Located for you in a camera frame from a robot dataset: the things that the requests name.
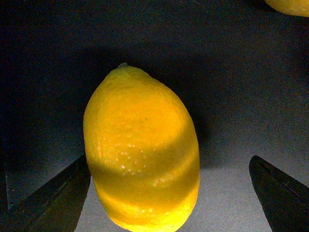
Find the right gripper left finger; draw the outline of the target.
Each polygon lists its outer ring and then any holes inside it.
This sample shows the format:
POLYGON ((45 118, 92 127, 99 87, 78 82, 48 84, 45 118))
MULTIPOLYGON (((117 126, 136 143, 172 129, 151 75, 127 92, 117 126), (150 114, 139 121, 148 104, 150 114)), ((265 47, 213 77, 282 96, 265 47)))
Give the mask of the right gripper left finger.
POLYGON ((25 200, 0 217, 2 232, 75 231, 90 185, 81 156, 25 200))

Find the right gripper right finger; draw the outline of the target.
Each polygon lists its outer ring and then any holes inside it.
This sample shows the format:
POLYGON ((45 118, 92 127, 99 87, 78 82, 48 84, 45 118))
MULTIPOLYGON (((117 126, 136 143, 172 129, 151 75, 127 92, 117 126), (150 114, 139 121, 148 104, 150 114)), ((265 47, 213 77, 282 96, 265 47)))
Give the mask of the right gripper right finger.
POLYGON ((259 156, 249 163, 254 191, 273 232, 309 230, 309 188, 259 156))

